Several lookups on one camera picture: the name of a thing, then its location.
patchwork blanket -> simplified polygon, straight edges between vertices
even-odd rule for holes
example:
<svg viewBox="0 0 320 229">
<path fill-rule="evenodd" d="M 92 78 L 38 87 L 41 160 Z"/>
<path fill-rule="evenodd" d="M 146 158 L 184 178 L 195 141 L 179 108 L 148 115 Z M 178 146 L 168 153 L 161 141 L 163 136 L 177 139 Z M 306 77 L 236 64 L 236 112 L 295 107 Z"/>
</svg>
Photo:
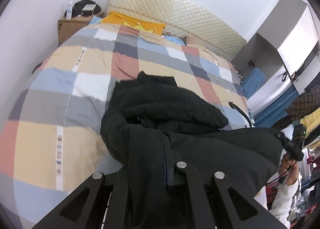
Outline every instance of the patchwork blanket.
<svg viewBox="0 0 320 229">
<path fill-rule="evenodd" d="M 33 75 L 0 140 L 0 203 L 16 228 L 29 229 L 96 170 L 120 164 L 99 134 L 115 82 L 138 73 L 173 76 L 243 128 L 247 103 L 231 63 L 196 46 L 113 24 L 89 25 Z"/>
</svg>

brown plaid clothing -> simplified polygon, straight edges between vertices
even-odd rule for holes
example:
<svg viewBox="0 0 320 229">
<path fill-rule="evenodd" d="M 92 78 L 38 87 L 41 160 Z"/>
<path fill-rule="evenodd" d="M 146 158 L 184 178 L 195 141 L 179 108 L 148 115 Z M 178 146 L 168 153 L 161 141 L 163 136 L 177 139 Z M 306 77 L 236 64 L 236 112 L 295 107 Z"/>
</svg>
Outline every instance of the brown plaid clothing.
<svg viewBox="0 0 320 229">
<path fill-rule="evenodd" d="M 320 85 L 311 88 L 307 95 L 298 96 L 292 103 L 291 121 L 300 120 L 311 114 L 320 104 Z"/>
</svg>

jacket sleeve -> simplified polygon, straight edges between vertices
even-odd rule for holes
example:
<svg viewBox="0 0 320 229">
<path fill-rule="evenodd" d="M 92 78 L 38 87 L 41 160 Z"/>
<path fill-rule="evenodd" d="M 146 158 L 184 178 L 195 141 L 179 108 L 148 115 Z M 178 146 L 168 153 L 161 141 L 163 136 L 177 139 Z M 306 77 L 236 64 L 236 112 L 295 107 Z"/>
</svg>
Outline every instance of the jacket sleeve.
<svg viewBox="0 0 320 229">
<path fill-rule="evenodd" d="M 277 218 L 287 228 L 290 228 L 290 222 L 287 220 L 292 204 L 292 197 L 294 197 L 299 186 L 298 180 L 291 186 L 285 185 L 278 188 L 276 198 L 272 203 L 272 208 L 269 211 L 275 218 Z"/>
</svg>

headboard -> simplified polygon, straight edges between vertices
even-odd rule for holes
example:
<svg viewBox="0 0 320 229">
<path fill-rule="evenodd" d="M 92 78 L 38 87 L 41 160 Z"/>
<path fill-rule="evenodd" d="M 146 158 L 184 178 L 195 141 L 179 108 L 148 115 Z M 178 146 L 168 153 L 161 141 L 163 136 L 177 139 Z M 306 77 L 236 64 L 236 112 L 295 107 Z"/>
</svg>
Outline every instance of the headboard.
<svg viewBox="0 0 320 229">
<path fill-rule="evenodd" d="M 173 36 L 196 36 L 228 61 L 234 59 L 246 43 L 219 17 L 189 0 L 110 0 L 107 10 L 165 23 L 164 32 Z"/>
</svg>

orange pillow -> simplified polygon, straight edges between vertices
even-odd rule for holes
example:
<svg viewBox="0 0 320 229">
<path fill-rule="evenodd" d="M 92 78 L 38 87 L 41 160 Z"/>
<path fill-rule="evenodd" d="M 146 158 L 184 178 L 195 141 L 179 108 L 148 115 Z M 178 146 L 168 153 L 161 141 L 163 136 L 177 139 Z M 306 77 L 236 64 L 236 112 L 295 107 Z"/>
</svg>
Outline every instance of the orange pillow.
<svg viewBox="0 0 320 229">
<path fill-rule="evenodd" d="M 102 19 L 101 23 L 129 26 L 140 31 L 154 33 L 157 35 L 161 35 L 163 28 L 165 28 L 166 26 L 165 24 L 161 23 L 145 22 L 140 19 L 129 17 L 115 11 L 110 11 L 109 15 Z"/>
</svg>

